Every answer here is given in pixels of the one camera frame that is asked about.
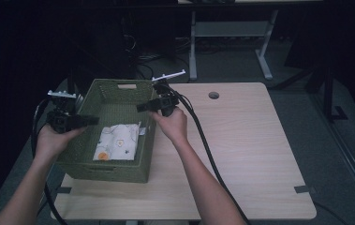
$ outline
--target person's right hand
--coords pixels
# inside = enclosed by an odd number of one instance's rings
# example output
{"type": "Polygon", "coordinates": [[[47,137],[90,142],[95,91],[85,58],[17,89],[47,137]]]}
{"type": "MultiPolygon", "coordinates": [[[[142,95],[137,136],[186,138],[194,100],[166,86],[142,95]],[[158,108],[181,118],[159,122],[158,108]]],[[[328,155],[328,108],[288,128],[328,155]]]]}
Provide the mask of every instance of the person's right hand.
{"type": "Polygon", "coordinates": [[[73,129],[67,133],[59,134],[49,125],[45,125],[37,136],[37,153],[35,162],[49,164],[54,162],[58,155],[63,152],[70,140],[82,134],[85,127],[73,129]]]}
{"type": "Polygon", "coordinates": [[[180,108],[176,107],[169,117],[162,116],[157,112],[149,112],[149,114],[174,145],[187,142],[186,115],[180,108]]]}

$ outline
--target dark floor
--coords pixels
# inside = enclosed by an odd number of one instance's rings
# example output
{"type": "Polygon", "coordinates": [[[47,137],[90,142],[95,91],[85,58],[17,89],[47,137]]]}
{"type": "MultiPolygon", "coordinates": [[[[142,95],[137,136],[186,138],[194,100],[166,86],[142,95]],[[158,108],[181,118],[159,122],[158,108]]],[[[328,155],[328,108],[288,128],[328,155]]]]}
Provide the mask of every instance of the dark floor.
{"type": "MultiPolygon", "coordinates": [[[[266,81],[257,62],[254,49],[260,41],[242,40],[239,45],[229,45],[217,52],[198,54],[198,75],[196,83],[236,83],[258,82],[273,86],[299,72],[299,69],[284,67],[290,47],[288,41],[273,41],[266,54],[274,78],[266,81]]],[[[179,54],[185,61],[187,53],[179,54]]],[[[156,76],[172,73],[184,68],[182,60],[172,62],[167,59],[146,64],[156,76]]],[[[149,70],[141,71],[150,76],[149,70]]],[[[175,83],[185,83],[187,76],[176,78],[175,83]]],[[[299,80],[283,91],[270,91],[279,119],[288,137],[291,149],[298,162],[305,183],[311,188],[311,195],[319,203],[338,215],[347,224],[355,225],[355,180],[343,160],[340,144],[335,141],[336,129],[355,157],[355,103],[349,91],[339,82],[334,82],[333,103],[341,106],[348,120],[335,121],[331,125],[323,116],[319,103],[322,91],[309,95],[303,87],[307,79],[299,80]]],[[[30,165],[30,149],[27,144],[13,170],[0,190],[0,210],[5,205],[30,165]]],[[[49,177],[51,188],[56,188],[63,178],[63,172],[54,167],[49,177]]],[[[329,211],[318,207],[318,214],[312,220],[270,221],[254,220],[252,224],[343,224],[329,211]]],[[[69,221],[69,224],[124,224],[123,221],[69,221]]],[[[57,224],[50,217],[46,206],[38,217],[37,224],[57,224]]]]}

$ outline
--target wooden table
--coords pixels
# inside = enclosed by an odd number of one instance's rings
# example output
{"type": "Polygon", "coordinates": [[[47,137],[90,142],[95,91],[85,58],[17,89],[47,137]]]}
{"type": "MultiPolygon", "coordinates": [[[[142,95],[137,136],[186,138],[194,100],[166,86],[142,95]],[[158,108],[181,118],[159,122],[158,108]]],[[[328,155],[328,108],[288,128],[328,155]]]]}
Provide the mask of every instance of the wooden table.
{"type": "MultiPolygon", "coordinates": [[[[295,190],[305,183],[262,83],[170,86],[191,100],[218,170],[249,219],[315,217],[309,193],[295,190]],[[217,92],[219,99],[210,99],[210,92],[217,92]]],[[[211,171],[189,115],[188,136],[211,171]]],[[[159,127],[147,184],[75,180],[66,175],[62,187],[72,188],[55,201],[64,219],[200,219],[181,160],[159,127]]]]}

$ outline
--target table leg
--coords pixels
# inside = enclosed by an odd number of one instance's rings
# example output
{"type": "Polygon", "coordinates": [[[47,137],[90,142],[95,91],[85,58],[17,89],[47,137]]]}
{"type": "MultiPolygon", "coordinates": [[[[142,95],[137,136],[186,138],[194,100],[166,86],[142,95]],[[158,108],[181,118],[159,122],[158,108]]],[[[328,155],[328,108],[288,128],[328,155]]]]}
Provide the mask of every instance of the table leg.
{"type": "Polygon", "coordinates": [[[267,61],[265,60],[265,52],[268,47],[268,43],[270,42],[271,39],[271,34],[273,33],[274,29],[274,23],[276,20],[278,10],[274,10],[273,14],[271,15],[271,19],[268,22],[265,35],[264,35],[264,43],[262,44],[261,49],[256,50],[256,56],[259,60],[259,65],[261,66],[262,73],[264,74],[265,79],[271,80],[273,78],[273,75],[271,74],[271,71],[268,67],[267,61]]]}
{"type": "Polygon", "coordinates": [[[138,225],[139,222],[137,220],[128,220],[125,225],[138,225]]]}
{"type": "Polygon", "coordinates": [[[192,12],[191,21],[191,52],[189,53],[189,80],[195,81],[197,75],[197,60],[195,58],[195,11],[192,12]]]}

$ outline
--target cable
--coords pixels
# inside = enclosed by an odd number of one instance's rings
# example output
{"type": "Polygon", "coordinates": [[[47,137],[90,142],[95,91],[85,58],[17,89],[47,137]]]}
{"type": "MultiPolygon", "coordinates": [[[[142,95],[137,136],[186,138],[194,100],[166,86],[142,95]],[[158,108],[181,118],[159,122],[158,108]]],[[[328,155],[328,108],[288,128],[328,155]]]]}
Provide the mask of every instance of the cable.
{"type": "Polygon", "coordinates": [[[154,77],[154,70],[153,70],[151,67],[149,67],[149,66],[147,66],[147,65],[144,65],[144,64],[137,64],[137,66],[142,66],[142,67],[148,68],[148,69],[151,71],[151,78],[150,78],[150,80],[154,77]]]}
{"type": "Polygon", "coordinates": [[[198,45],[198,49],[196,51],[197,54],[215,54],[215,53],[219,53],[221,51],[223,51],[223,48],[218,45],[217,43],[214,43],[214,41],[212,41],[212,39],[207,39],[207,40],[203,40],[203,42],[208,42],[207,45],[205,46],[207,47],[207,49],[201,49],[201,45],[198,45]]]}
{"type": "Polygon", "coordinates": [[[130,50],[133,50],[136,47],[136,44],[137,44],[136,39],[133,36],[130,36],[130,35],[124,35],[124,37],[127,38],[126,41],[128,40],[128,38],[131,38],[133,40],[133,45],[132,45],[132,47],[129,48],[130,50]]]}
{"type": "Polygon", "coordinates": [[[182,44],[176,43],[175,50],[177,53],[187,53],[190,47],[191,40],[189,37],[176,38],[176,42],[183,42],[182,44]]]}
{"type": "Polygon", "coordinates": [[[232,194],[230,193],[229,189],[227,188],[226,184],[224,183],[224,180],[223,178],[221,177],[216,165],[215,165],[215,162],[214,162],[214,159],[213,159],[213,156],[212,156],[212,152],[210,151],[210,148],[209,148],[209,144],[207,143],[206,141],[206,137],[204,136],[204,133],[203,133],[203,130],[201,128],[201,125],[200,125],[200,120],[198,119],[198,117],[195,115],[193,109],[188,105],[188,103],[186,103],[185,99],[177,92],[177,91],[174,91],[171,87],[167,86],[167,85],[163,85],[162,86],[168,88],[169,90],[171,90],[171,92],[177,97],[180,99],[180,101],[183,103],[183,105],[186,107],[186,109],[188,110],[188,112],[191,114],[192,118],[194,119],[195,121],[195,124],[197,125],[197,128],[198,128],[198,131],[200,133],[200,137],[203,141],[203,145],[204,145],[204,148],[206,150],[206,154],[207,154],[207,157],[209,158],[209,161],[210,161],[210,164],[212,165],[212,168],[213,168],[213,171],[214,171],[214,174],[218,180],[218,182],[220,183],[221,187],[223,187],[227,193],[229,194],[229,197],[232,199],[232,201],[235,203],[239,213],[241,214],[241,217],[244,219],[244,222],[247,224],[247,225],[250,225],[250,221],[248,220],[248,218],[246,217],[246,215],[244,214],[244,211],[242,210],[241,206],[236,202],[235,198],[232,196],[232,194]]]}
{"type": "Polygon", "coordinates": [[[42,212],[42,210],[45,208],[46,204],[48,203],[47,200],[39,207],[39,210],[37,210],[37,216],[42,212]]]}
{"type": "MultiPolygon", "coordinates": [[[[33,158],[35,157],[36,154],[36,149],[37,149],[37,122],[40,118],[40,116],[43,114],[46,106],[49,103],[49,99],[46,98],[42,100],[39,105],[37,105],[37,109],[35,110],[34,113],[34,119],[33,119],[33,125],[32,125],[32,134],[31,134],[31,149],[32,149],[32,156],[33,158]]],[[[54,202],[52,201],[52,195],[49,190],[47,182],[45,183],[45,188],[44,188],[46,200],[49,204],[49,207],[51,208],[55,218],[60,224],[67,225],[67,223],[61,218],[60,214],[58,213],[57,209],[54,206],[54,202]]]]}
{"type": "Polygon", "coordinates": [[[182,96],[183,98],[185,98],[185,100],[187,100],[187,101],[188,101],[188,103],[189,103],[189,107],[191,108],[191,110],[192,110],[192,111],[194,111],[194,107],[192,106],[191,101],[188,99],[188,97],[183,96],[183,95],[180,95],[180,96],[182,96]]]}
{"type": "Polygon", "coordinates": [[[330,213],[332,216],[334,216],[335,218],[337,218],[342,224],[344,225],[348,225],[342,218],[340,218],[337,214],[335,214],[335,212],[333,212],[331,209],[329,209],[328,207],[313,201],[314,205],[317,207],[320,207],[322,209],[324,209],[325,211],[327,211],[328,213],[330,213]]]}
{"type": "Polygon", "coordinates": [[[184,59],[182,59],[182,58],[180,58],[178,56],[175,56],[175,59],[180,60],[181,62],[183,62],[186,65],[187,68],[189,68],[189,64],[184,59]]]}
{"type": "Polygon", "coordinates": [[[136,69],[137,73],[139,73],[139,75],[144,79],[144,80],[148,80],[144,74],[139,70],[139,69],[136,69]]]}

